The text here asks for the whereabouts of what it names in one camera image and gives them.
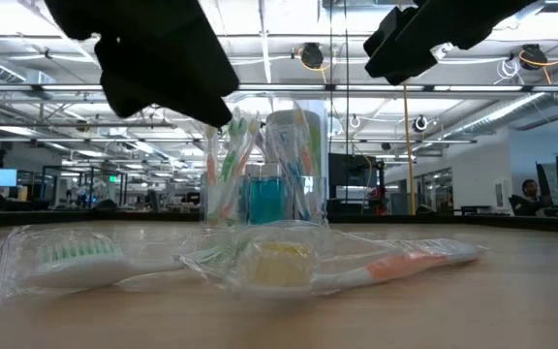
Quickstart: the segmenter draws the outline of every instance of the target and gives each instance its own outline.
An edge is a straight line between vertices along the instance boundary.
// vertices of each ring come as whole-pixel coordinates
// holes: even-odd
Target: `ceiling pipe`
[[[266,31],[266,23],[265,23],[265,15],[266,15],[266,6],[264,0],[258,1],[260,12],[260,28],[262,32],[262,56],[263,56],[263,72],[266,76],[266,83],[272,83],[272,75],[270,72],[270,56],[268,53],[268,32]]]
[[[99,127],[108,127],[108,128],[117,128],[117,127],[127,127],[127,128],[139,128],[139,127],[146,127],[146,128],[171,128],[175,129],[177,126],[174,124],[165,124],[165,123],[157,123],[157,124],[149,124],[149,123],[0,123],[0,127],[27,127],[27,128],[49,128],[49,127],[57,127],[57,128],[99,128]]]
[[[2,120],[2,121],[4,120],[4,117],[5,117],[4,115],[6,115],[7,117],[12,118],[12,119],[34,120],[34,121],[39,122],[39,119],[38,119],[37,116],[34,116],[30,113],[26,113],[26,112],[23,112],[23,111],[18,111],[16,109],[10,108],[10,107],[8,107],[4,104],[0,104],[0,120]],[[14,123],[14,124],[13,123],[7,123],[7,124],[9,124],[11,127],[19,127],[19,125],[21,125],[21,123]],[[56,139],[56,138],[61,138],[62,135],[65,136],[65,137],[75,137],[76,136],[76,135],[70,135],[70,134],[67,134],[67,133],[64,133],[64,132],[58,132],[56,130],[50,130],[50,131],[47,131],[47,132],[42,132],[42,135],[39,135],[39,137],[53,137],[54,139]]]
[[[558,121],[558,113],[554,114],[552,116],[549,116],[549,117],[545,117],[542,120],[535,121],[535,122],[526,124],[524,126],[520,126],[520,127],[516,128],[516,130],[517,131],[529,131],[529,130],[533,130],[533,129],[536,129],[538,127],[542,127],[543,125],[547,125],[547,124],[549,124],[551,122],[555,122],[555,121]]]
[[[558,85],[558,73],[553,76],[552,84]],[[445,131],[445,133],[436,133],[429,136],[428,139],[442,140],[461,137],[466,133],[492,132],[504,125],[531,115],[537,110],[557,105],[556,94],[554,93],[538,92],[525,94],[514,100],[494,103],[462,119],[460,122],[463,122],[463,125],[456,126],[455,128],[452,127],[450,130]]]
[[[397,5],[415,6],[412,0],[319,0],[318,22],[321,20],[336,21],[337,18],[344,19],[344,5],[348,17],[353,21],[361,21],[363,18],[375,17],[379,22]]]
[[[348,34],[348,40],[355,41],[365,41],[369,38],[372,33],[353,33]],[[284,39],[292,40],[299,39],[302,41],[318,41],[324,39],[330,39],[328,34],[283,34],[283,33],[268,33],[268,39]],[[260,38],[260,34],[222,34],[217,36],[219,40],[256,40]],[[346,39],[345,35],[333,35],[333,39]],[[0,35],[0,41],[21,41],[21,42],[31,42],[31,41],[58,41],[61,42],[63,39],[58,35]]]
[[[59,28],[59,26],[55,23],[53,23],[50,19],[48,19],[45,15],[43,15],[43,13],[40,11],[40,8],[38,6],[36,6],[35,1],[28,1],[28,0],[17,0],[17,2],[24,7],[25,9],[27,9],[29,12],[31,12],[32,14],[34,14],[37,18],[45,21],[46,23],[50,24],[53,28],[55,28],[55,30],[57,31],[57,34],[60,38],[60,40],[63,40],[64,42],[68,43],[72,48],[74,48],[78,53],[80,53],[81,55],[83,55],[85,58],[87,58],[88,60],[90,60],[96,67],[98,67],[98,69],[101,69],[101,65],[98,62],[98,59],[96,59],[96,57],[94,57],[93,55],[89,54],[85,48],[83,48],[81,46],[80,43],[78,42],[74,42],[72,41],[70,38],[68,38],[68,36],[66,36],[66,34],[64,34],[64,32]]]

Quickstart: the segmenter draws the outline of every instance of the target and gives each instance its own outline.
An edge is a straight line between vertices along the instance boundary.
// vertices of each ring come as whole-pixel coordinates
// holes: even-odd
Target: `wooden table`
[[[88,222],[183,236],[197,224]],[[558,234],[476,226],[344,225],[376,238],[457,238],[468,266],[302,302],[238,300],[189,271],[0,309],[0,348],[558,349]],[[0,245],[10,229],[0,229]]]

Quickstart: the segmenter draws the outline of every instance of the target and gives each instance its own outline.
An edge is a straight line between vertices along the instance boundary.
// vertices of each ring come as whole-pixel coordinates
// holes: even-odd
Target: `toothbrush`
[[[445,238],[376,242],[395,251],[365,267],[335,274],[316,275],[312,282],[313,290],[328,292],[372,285],[433,267],[474,261],[481,254],[478,246]]]
[[[245,135],[247,134],[247,120],[244,117],[235,119],[230,123],[228,133],[230,135],[230,150],[221,169],[220,179],[222,188],[217,194],[219,199],[216,206],[210,211],[210,221],[217,223],[219,219],[226,219],[230,213],[232,205],[226,201],[233,198],[233,190],[235,188],[235,178],[238,169],[240,169],[240,156],[243,146],[247,144]],[[249,144],[253,146],[253,140],[249,140]]]
[[[235,169],[235,171],[232,173],[233,177],[236,177],[238,174],[241,174],[242,171],[244,170],[244,167],[247,165],[247,161],[249,161],[249,157],[251,156],[251,151],[253,150],[253,146],[254,146],[254,142],[253,139],[255,138],[255,135],[258,133],[258,131],[260,130],[260,121],[258,121],[257,119],[252,120],[249,123],[249,141],[246,143],[247,147],[245,149],[244,154],[241,156],[240,161],[238,162],[238,166]],[[227,191],[227,194],[232,198],[233,197],[233,190],[235,187],[236,181],[232,178],[232,180],[230,181],[229,185],[230,190]],[[233,207],[233,200],[230,200],[228,205],[225,206],[222,211],[221,211],[221,217],[222,218],[227,218],[227,215],[229,214],[229,212],[232,211],[232,207]]]
[[[154,272],[180,270],[179,257],[165,262],[132,263],[111,239],[93,236],[42,246],[27,282],[52,289],[89,289]]]
[[[268,150],[266,150],[265,144],[266,144],[266,138],[264,136],[264,132],[262,131],[262,129],[260,129],[258,131],[258,134],[256,135],[256,146],[260,149],[264,161],[268,162],[269,161]]]
[[[216,163],[217,163],[217,143],[219,134],[217,129],[212,126],[205,126],[205,136],[208,139],[206,173],[208,176],[208,185],[216,184]]]

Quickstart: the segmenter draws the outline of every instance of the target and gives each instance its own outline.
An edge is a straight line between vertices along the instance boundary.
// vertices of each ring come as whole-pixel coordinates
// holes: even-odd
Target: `toothbrush handle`
[[[173,257],[172,261],[162,261],[162,262],[137,262],[131,266],[132,271],[137,275],[163,272],[163,271],[175,271],[184,268],[184,263],[180,261],[179,257]]]

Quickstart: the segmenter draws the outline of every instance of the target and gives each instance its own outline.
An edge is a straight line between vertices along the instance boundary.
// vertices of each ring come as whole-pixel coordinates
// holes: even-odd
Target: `ceiling light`
[[[38,142],[61,142],[61,143],[83,143],[85,140],[82,139],[38,139]]]
[[[134,146],[135,148],[146,152],[148,154],[152,154],[154,153],[154,148],[151,147],[150,145],[148,145],[147,143],[144,142],[136,142],[136,143],[131,143],[132,146]]]
[[[393,154],[376,155],[376,159],[395,159],[395,158],[408,159],[408,155],[406,155],[406,154],[403,154],[403,155],[393,155]]]
[[[404,165],[408,164],[408,161],[385,161],[385,165]]]
[[[323,84],[254,84],[242,83],[238,87],[238,91],[256,91],[256,92],[291,92],[291,91],[325,91]]]
[[[94,150],[77,150],[77,152],[79,154],[83,154],[85,156],[91,156],[91,157],[103,157],[103,156],[107,156],[105,153],[102,153],[100,151],[94,151]]]
[[[54,147],[54,148],[56,148],[56,149],[59,149],[59,150],[64,150],[64,151],[70,150],[70,149],[67,148],[66,146],[60,145],[60,144],[58,144],[58,143],[47,143],[46,145],[52,146],[52,147]]]
[[[479,85],[457,85],[457,86],[434,86],[434,91],[454,91],[454,92],[505,92],[520,91],[523,86],[479,86]]]
[[[30,129],[24,127],[15,127],[15,126],[0,126],[1,131],[6,131],[10,133],[14,133],[17,135],[22,136],[34,136],[36,133]]]
[[[69,84],[47,84],[42,86],[44,91],[70,91],[70,92],[89,92],[89,91],[102,91],[103,87],[99,84],[83,84],[83,85],[69,85]]]
[[[427,119],[420,115],[415,121],[413,121],[413,130],[417,133],[422,133],[427,128]]]
[[[25,139],[25,138],[3,138],[0,139],[0,143],[29,143],[31,142],[30,139]]]
[[[360,126],[360,119],[358,119],[356,114],[353,114],[353,118],[350,119],[350,126],[353,128]]]

